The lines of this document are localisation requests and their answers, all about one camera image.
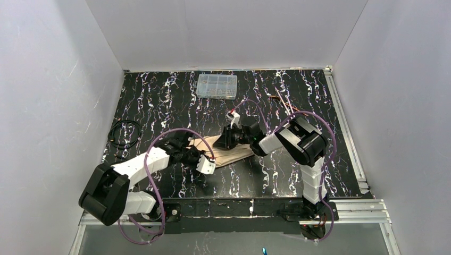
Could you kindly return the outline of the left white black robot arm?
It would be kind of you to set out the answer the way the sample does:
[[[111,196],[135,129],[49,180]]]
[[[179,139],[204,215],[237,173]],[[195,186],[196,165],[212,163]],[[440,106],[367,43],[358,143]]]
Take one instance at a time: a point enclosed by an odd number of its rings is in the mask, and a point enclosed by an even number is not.
[[[213,174],[215,158],[191,144],[192,138],[191,133],[176,132],[168,138],[158,139],[149,152],[130,160],[115,165],[97,165],[78,205],[106,226],[123,215],[160,213],[162,198],[156,191],[134,192],[132,188],[149,175],[177,163],[202,174]]]

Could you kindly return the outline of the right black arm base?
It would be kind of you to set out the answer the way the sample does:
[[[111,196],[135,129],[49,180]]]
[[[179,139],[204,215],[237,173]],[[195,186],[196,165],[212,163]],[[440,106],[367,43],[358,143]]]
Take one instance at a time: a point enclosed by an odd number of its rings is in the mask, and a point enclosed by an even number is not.
[[[311,204],[303,200],[290,200],[283,203],[277,210],[278,215],[289,222],[314,220],[316,218],[324,220],[338,220],[338,209],[334,202],[328,202],[326,206],[322,202]]]

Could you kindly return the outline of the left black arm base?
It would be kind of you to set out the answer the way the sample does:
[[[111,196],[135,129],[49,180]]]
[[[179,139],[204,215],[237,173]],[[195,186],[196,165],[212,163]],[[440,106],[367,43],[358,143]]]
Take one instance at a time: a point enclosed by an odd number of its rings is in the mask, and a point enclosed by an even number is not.
[[[181,220],[181,205],[179,203],[165,203],[163,206],[166,222],[179,222]],[[147,216],[150,221],[161,220],[163,213],[160,206],[156,205]]]

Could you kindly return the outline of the beige cloth napkin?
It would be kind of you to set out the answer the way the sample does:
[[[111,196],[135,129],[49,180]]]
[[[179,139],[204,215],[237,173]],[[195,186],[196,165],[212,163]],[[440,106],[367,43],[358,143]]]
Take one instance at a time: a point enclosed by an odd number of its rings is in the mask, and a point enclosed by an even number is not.
[[[216,136],[206,136],[204,139],[212,147],[213,153],[215,155],[216,168],[224,167],[235,163],[239,160],[245,159],[247,157],[253,156],[254,153],[248,144],[238,144],[233,149],[225,150],[213,147],[214,142],[219,138]]]

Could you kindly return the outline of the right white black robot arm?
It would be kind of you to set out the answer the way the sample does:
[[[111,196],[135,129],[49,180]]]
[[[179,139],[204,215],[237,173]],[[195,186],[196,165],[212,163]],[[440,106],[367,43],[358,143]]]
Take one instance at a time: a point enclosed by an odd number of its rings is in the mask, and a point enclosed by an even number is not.
[[[285,148],[301,165],[304,184],[302,198],[313,205],[325,200],[327,191],[321,183],[321,178],[328,141],[302,117],[290,119],[271,134],[265,134],[256,121],[238,123],[233,120],[223,128],[213,147],[231,150],[240,144],[249,145],[252,152],[261,157],[279,148]]]

